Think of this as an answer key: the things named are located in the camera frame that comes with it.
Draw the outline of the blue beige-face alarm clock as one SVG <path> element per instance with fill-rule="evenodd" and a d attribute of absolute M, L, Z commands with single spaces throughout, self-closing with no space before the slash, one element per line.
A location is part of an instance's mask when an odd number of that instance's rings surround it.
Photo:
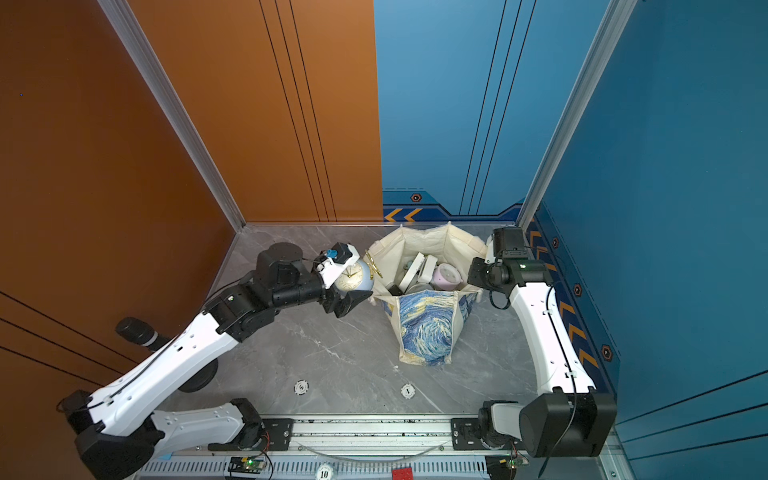
<path fill-rule="evenodd" d="M 376 277 L 382 277 L 381 271 L 372 255 L 365 252 L 354 264 L 345 268 L 334 286 L 342 292 L 372 291 Z"/>

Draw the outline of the cream canvas bag blue print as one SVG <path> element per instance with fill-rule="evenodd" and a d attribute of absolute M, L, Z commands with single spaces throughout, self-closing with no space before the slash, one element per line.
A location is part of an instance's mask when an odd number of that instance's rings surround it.
<path fill-rule="evenodd" d="M 374 280 L 373 298 L 390 321 L 399 360 L 418 366 L 449 363 L 474 304 L 482 298 L 482 289 L 469 285 L 467 275 L 475 257 L 485 258 L 485 242 L 450 223 L 426 230 L 399 227 L 367 252 L 382 274 Z M 418 253 L 456 267 L 464 280 L 460 289 L 403 293 L 398 284 Z"/>

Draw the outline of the pink round alarm clock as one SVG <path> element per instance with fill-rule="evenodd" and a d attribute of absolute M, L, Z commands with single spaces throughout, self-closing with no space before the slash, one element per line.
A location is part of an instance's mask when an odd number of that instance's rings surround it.
<path fill-rule="evenodd" d="M 438 264 L 432 274 L 430 284 L 436 290 L 454 291 L 464 282 L 461 272 L 449 263 Z"/>

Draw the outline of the small white digital clock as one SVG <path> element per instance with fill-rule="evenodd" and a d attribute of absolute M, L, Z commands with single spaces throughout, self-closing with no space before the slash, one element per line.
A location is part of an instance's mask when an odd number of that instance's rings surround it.
<path fill-rule="evenodd" d="M 419 271 L 417 281 L 419 283 L 431 283 L 437 265 L 438 259 L 434 255 L 427 255 Z"/>

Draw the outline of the brown rectangular mirror clock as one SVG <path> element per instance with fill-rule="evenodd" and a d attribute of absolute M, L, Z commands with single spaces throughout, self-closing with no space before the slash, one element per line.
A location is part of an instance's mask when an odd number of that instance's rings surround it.
<path fill-rule="evenodd" d="M 398 284 L 398 288 L 405 293 L 416 278 L 420 276 L 422 266 L 425 262 L 425 256 L 422 253 L 418 253 L 416 257 L 411 261 L 405 275 Z"/>

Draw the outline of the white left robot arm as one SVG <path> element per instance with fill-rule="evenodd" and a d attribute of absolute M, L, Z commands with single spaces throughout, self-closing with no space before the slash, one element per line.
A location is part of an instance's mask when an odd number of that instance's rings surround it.
<path fill-rule="evenodd" d="M 254 270 L 211 297 L 191 323 L 134 369 L 94 392 L 77 390 L 58 405 L 76 433 L 79 457 L 97 479 L 126 479 L 150 460 L 191 447 L 247 451 L 267 430 L 245 398 L 177 413 L 159 410 L 171 393 L 234 349 L 283 310 L 318 303 L 341 318 L 372 291 L 343 292 L 335 283 L 359 265 L 357 249 L 336 243 L 305 261 L 280 242 L 262 251 Z"/>

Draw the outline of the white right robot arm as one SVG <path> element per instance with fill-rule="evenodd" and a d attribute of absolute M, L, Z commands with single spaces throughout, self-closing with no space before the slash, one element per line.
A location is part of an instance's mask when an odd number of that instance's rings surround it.
<path fill-rule="evenodd" d="M 537 396 L 526 405 L 487 401 L 478 412 L 479 436 L 491 449 L 523 448 L 537 458 L 596 457 L 613 427 L 617 405 L 598 391 L 569 340 L 556 307 L 556 282 L 531 258 L 519 227 L 494 229 L 485 258 L 469 269 L 471 285 L 506 299 L 531 351 Z"/>

